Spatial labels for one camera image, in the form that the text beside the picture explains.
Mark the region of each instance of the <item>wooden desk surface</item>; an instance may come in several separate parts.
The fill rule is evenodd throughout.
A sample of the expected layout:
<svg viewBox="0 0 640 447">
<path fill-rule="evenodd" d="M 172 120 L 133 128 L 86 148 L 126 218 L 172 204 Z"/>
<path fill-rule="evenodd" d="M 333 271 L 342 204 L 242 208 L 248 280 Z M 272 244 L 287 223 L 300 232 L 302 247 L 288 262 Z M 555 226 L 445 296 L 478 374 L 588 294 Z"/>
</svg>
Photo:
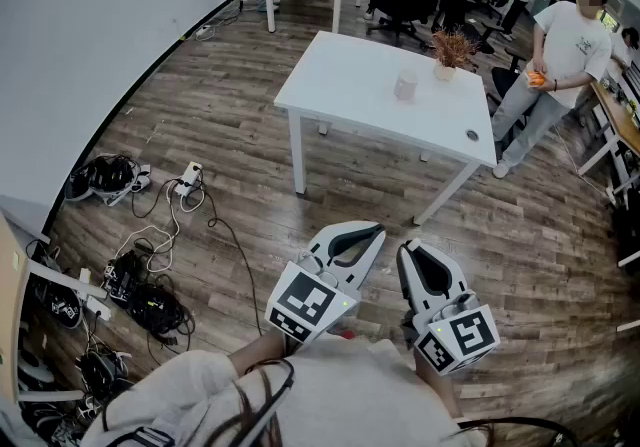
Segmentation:
<svg viewBox="0 0 640 447">
<path fill-rule="evenodd" d="M 28 277 L 27 254 L 0 214 L 0 391 L 12 403 L 18 398 L 18 327 Z"/>
<path fill-rule="evenodd" d="M 624 141 L 636 155 L 640 154 L 640 132 L 638 132 L 638 129 L 633 125 L 625 106 L 616 102 L 613 95 L 600 83 L 594 83 L 591 86 L 593 86 L 598 100 L 600 100 L 600 104 L 622 141 Z"/>
</svg>

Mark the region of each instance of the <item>shoe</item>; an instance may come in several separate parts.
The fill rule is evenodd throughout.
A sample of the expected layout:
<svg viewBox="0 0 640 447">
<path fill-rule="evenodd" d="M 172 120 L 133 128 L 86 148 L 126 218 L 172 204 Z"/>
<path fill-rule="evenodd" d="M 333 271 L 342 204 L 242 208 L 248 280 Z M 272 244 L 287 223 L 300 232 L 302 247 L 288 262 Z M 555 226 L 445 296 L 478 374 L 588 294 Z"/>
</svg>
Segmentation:
<svg viewBox="0 0 640 447">
<path fill-rule="evenodd" d="M 498 163 L 498 166 L 493 169 L 493 176 L 497 179 L 503 179 L 507 176 L 507 173 L 509 173 L 510 169 L 511 168 L 507 166 L 507 163 L 505 163 L 504 161 L 500 161 Z"/>
<path fill-rule="evenodd" d="M 277 4 L 275 4 L 275 2 L 273 3 L 273 13 L 277 12 L 280 9 L 280 6 L 278 6 Z M 258 11 L 260 13 L 267 13 L 267 7 L 266 6 L 261 6 L 260 8 L 258 8 Z"/>
</svg>

